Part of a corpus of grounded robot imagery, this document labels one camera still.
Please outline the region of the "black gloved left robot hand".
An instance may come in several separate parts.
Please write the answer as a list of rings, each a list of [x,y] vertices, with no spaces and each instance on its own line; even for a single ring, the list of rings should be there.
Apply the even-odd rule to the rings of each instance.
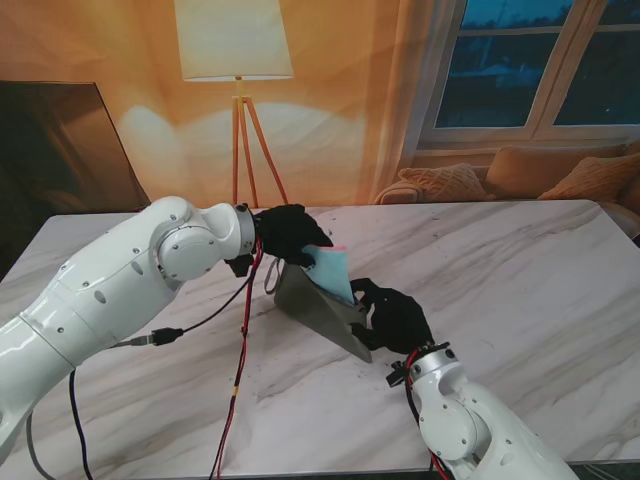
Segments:
[[[288,264],[312,267],[315,260],[304,248],[333,246],[329,236],[300,204],[263,210],[254,216],[254,224],[263,251]]]

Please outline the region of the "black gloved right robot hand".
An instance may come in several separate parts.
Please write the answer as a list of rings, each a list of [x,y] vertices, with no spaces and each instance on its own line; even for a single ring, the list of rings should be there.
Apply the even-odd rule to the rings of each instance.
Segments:
[[[362,293],[360,303],[370,317],[371,327],[351,323],[351,333],[368,350],[386,348],[409,355],[423,346],[433,345],[431,329],[422,307],[410,296],[398,290],[376,285],[369,278],[350,282],[353,294]]]

